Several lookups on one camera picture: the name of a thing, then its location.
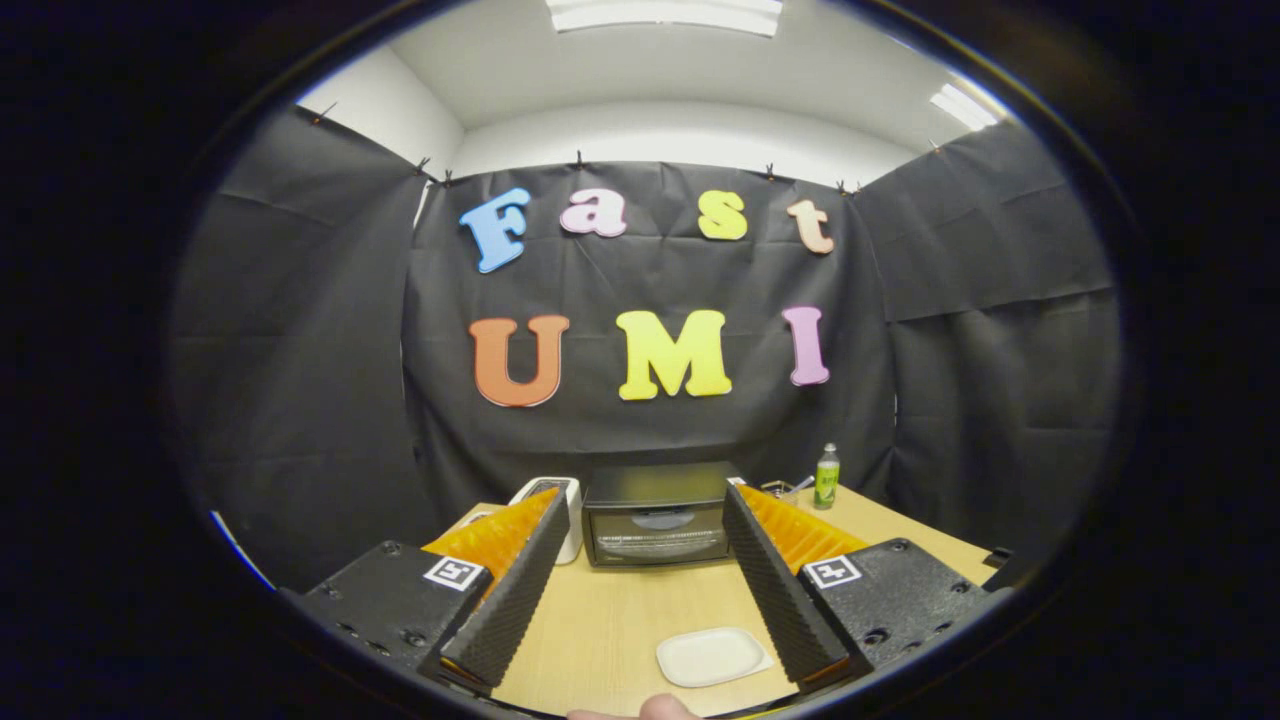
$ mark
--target blue letter f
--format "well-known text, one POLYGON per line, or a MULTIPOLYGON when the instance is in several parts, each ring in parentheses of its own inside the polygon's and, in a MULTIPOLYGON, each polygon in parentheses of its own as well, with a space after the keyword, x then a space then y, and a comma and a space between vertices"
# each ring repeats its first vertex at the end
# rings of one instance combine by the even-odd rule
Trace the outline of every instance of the blue letter f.
POLYGON ((529 191, 516 187, 503 192, 498 197, 477 205, 462 214, 458 224, 468 225, 471 234, 480 246, 480 272, 489 273, 511 263, 525 251, 525 243, 507 237, 509 231, 513 234, 524 234, 525 215, 520 208, 507 208, 508 205, 524 205, 529 202, 529 191), (507 208, 500 215, 498 210, 507 208))

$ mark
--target black fabric backdrop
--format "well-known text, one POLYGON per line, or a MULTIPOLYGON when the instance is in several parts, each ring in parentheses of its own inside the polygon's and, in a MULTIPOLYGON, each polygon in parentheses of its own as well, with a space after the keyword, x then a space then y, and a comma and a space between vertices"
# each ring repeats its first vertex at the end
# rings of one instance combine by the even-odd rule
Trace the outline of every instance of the black fabric backdrop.
POLYGON ((265 128, 228 177, 174 310, 193 486, 279 584, 310 588, 383 538, 425 542, 531 477, 605 464, 728 459, 754 482, 795 480, 836 442, 842 484, 1029 555, 1089 489, 1114 410, 1117 310, 1085 213, 1016 126, 850 196, 657 163, 481 174, 431 187, 411 231, 424 178, 311 117, 265 128), (458 218, 512 187, 532 195, 525 252, 483 275, 458 218), (626 233, 561 228, 589 187, 622 193, 626 233), (744 199, 746 237, 701 236, 705 190, 744 199), (829 255, 800 242, 786 208, 801 199, 827 213, 829 255), (824 384, 790 382, 781 311, 795 305, 823 311, 824 384), (622 401, 617 315, 650 310, 677 337, 699 309, 726 316, 732 392, 622 401), (539 314, 571 322, 558 392, 490 404, 468 325, 517 322, 520 382, 539 314))
POLYGON ((1011 123, 908 163, 854 204, 883 278, 899 393, 877 498, 1043 557, 1092 487, 1119 391, 1119 309, 1084 206, 1011 123))
POLYGON ((305 110, 265 127, 211 199, 173 310, 195 488, 274 583, 310 589, 434 527, 399 370, 425 178, 305 110))
POLYGON ((527 168, 474 176, 428 195, 410 256, 404 368, 410 415, 424 442, 424 477, 452 523, 481 500, 509 497, 543 474, 586 478, 598 465, 731 460, 753 480, 799 480, 824 442, 840 447, 845 484, 883 484, 892 441, 893 388, 881 286, 852 206, 829 187, 724 168, 658 163, 527 168), (480 274, 467 210, 513 187, 524 208, 524 254, 480 274), (561 228, 570 196, 591 187, 626 199, 620 237, 561 228), (739 193, 746 237, 713 241, 698 228, 699 196, 739 193), (810 252, 786 208, 813 200, 836 249, 810 252), (822 309, 831 379, 796 387, 792 338, 782 310, 822 309), (721 329, 728 395, 623 401, 628 310, 655 313, 672 338, 694 310, 724 314, 721 329), (509 374, 535 369, 529 318, 570 319, 558 392, 535 407, 499 407, 472 377, 468 325, 512 318, 509 374))

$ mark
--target table surface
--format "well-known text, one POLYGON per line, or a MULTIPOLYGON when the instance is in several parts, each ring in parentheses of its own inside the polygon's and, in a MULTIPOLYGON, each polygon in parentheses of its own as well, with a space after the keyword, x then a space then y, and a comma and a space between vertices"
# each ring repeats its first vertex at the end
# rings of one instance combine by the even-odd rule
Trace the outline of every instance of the table surface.
MULTIPOLYGON (((817 510, 813 492, 799 506, 869 544, 908 538, 975 584, 995 569, 988 551, 916 523, 840 487, 835 506, 817 510)), ((480 503, 454 525, 481 510, 480 503)), ((495 700, 563 715, 585 708, 635 716, 650 696, 669 692, 707 717, 796 692, 787 682, 764 619, 733 560, 682 568, 591 568, 586 551, 557 565, 495 700), (737 626, 769 652, 773 666, 708 688, 681 688, 658 667, 658 643, 684 633, 737 626)))

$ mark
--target foam letter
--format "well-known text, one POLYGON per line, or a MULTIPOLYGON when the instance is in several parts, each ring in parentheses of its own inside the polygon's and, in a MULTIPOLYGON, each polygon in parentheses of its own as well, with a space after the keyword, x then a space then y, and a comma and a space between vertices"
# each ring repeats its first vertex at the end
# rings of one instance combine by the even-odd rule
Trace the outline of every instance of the foam letter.
POLYGON ((508 318, 471 323, 471 337, 476 338, 476 388, 494 405, 532 407, 559 389, 559 340, 568 328, 568 318, 538 315, 529 320, 529 331, 538 337, 538 373, 527 383, 511 382, 507 374, 507 341, 516 327, 508 318))
POLYGON ((797 386, 815 386, 831 378, 831 370, 822 364, 822 346, 818 345, 818 319, 822 310, 801 306, 787 307, 782 316, 791 324, 791 342, 795 346, 796 369, 791 382, 797 386))
POLYGON ((618 315, 618 327, 627 333, 627 382, 618 388, 622 400, 652 400, 658 386, 649 379, 653 366, 667 395, 680 392, 689 370, 685 391, 692 396, 724 395, 733 383, 724 375, 719 329, 724 315, 716 310, 694 310, 685 319, 680 340, 672 342, 653 313, 634 310, 618 315))
POLYGON ((525 243, 507 237, 507 232, 513 234, 525 233, 525 214, 520 208, 507 208, 508 205, 525 205, 529 202, 529 191, 516 187, 503 192, 498 197, 477 205, 458 218, 458 224, 468 225, 471 234, 480 246, 480 272, 489 273, 511 263, 525 251, 525 243), (500 215, 498 210, 507 208, 500 215))
POLYGON ((736 192, 708 190, 698 199, 698 228, 710 240, 739 240, 746 234, 746 205, 736 192))
POLYGON ((826 223, 827 214, 814 208, 813 200, 801 200, 787 208, 787 215, 796 219, 796 225, 800 227, 800 240, 809 250, 826 255, 836 247, 833 240, 822 234, 822 225, 818 223, 826 223))
POLYGON ((568 232, 595 232, 600 237, 618 237, 627 229, 622 222, 626 200, 612 190, 593 187, 580 190, 568 197, 572 202, 561 213, 561 227, 568 232))

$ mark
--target black toaster oven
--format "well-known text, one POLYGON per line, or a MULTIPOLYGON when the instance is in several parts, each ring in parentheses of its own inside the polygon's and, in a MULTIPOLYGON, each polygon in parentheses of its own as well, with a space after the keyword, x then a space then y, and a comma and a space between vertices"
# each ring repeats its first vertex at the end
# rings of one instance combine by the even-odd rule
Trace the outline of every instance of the black toaster oven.
POLYGON ((730 462, 602 468, 582 496, 595 566, 678 565, 728 557, 722 512, 730 462))

